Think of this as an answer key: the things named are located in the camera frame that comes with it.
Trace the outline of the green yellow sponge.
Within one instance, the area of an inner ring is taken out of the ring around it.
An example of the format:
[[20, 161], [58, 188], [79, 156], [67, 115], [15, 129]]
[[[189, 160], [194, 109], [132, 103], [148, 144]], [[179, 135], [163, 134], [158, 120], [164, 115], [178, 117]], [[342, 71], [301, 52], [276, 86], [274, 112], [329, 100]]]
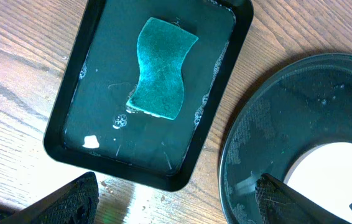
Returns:
[[126, 105], [152, 116], [174, 120], [183, 104], [182, 65], [198, 37], [151, 17], [137, 38], [139, 81]]

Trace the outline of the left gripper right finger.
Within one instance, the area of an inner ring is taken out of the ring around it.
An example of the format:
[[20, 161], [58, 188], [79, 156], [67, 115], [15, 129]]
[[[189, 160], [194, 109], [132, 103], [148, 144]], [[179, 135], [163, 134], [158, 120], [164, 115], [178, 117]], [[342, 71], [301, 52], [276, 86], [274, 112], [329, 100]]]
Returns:
[[257, 207], [264, 223], [347, 222], [267, 173], [262, 174], [257, 180], [255, 194]]

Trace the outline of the white plate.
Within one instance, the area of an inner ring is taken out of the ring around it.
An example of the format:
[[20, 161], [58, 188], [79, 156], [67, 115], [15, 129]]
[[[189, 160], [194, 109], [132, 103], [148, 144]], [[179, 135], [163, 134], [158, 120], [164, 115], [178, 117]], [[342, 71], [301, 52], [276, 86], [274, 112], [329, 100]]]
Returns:
[[303, 153], [292, 164], [284, 183], [352, 223], [352, 143], [323, 144]]

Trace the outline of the black round tray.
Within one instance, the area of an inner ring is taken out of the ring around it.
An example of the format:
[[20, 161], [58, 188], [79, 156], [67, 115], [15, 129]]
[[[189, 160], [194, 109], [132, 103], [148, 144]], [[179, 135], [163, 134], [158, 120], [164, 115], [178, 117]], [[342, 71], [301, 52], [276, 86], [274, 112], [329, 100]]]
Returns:
[[320, 54], [275, 73], [239, 112], [220, 160], [219, 188], [228, 223], [261, 223], [256, 181], [283, 179], [315, 146], [352, 143], [352, 55]]

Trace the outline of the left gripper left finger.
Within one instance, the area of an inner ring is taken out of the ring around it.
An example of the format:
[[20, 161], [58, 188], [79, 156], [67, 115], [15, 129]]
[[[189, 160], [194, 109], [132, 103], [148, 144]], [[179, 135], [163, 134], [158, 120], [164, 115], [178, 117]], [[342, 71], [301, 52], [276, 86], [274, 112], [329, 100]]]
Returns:
[[0, 224], [93, 224], [99, 202], [94, 172], [86, 172]]

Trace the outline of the black rectangular tray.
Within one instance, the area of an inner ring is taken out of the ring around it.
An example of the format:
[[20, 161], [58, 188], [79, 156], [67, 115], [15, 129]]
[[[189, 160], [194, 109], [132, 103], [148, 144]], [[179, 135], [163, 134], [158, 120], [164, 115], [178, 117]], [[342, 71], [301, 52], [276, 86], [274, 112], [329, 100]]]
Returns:
[[[254, 15], [251, 1], [89, 1], [44, 136], [56, 161], [174, 192], [187, 185]], [[198, 37], [179, 115], [127, 107], [151, 17]]]

